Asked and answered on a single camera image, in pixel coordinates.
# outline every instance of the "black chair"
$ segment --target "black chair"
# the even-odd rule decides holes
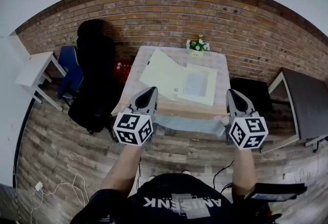
[[[103,35],[104,21],[83,22],[77,31],[77,59],[84,80],[68,115],[89,133],[109,128],[109,117],[121,90],[113,77],[115,45]]]
[[[230,81],[230,86],[248,97],[260,114],[272,111],[272,102],[265,82],[236,77]]]

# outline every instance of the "paper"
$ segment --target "paper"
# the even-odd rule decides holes
[[[206,72],[190,72],[183,89],[185,95],[206,96],[208,74]]]
[[[212,68],[187,64],[187,77],[178,98],[212,106],[214,103],[216,74]]]
[[[156,49],[146,65],[140,81],[170,100],[200,103],[212,106],[214,102],[217,71],[203,66],[180,66],[166,54]]]
[[[146,65],[140,81],[170,100],[177,101],[177,92],[185,80],[185,67],[180,66],[162,51],[156,49]]]

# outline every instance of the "black t-shirt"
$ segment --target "black t-shirt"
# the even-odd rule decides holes
[[[128,198],[99,190],[71,223],[231,223],[232,204],[201,180],[163,174]]]

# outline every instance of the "light blue cloth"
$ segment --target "light blue cloth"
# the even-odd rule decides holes
[[[224,124],[214,120],[200,120],[176,116],[156,115],[155,123],[174,130],[201,132],[221,136]]]

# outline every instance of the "flower pot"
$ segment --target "flower pot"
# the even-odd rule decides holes
[[[204,51],[197,51],[193,49],[189,49],[189,55],[192,57],[203,57]]]

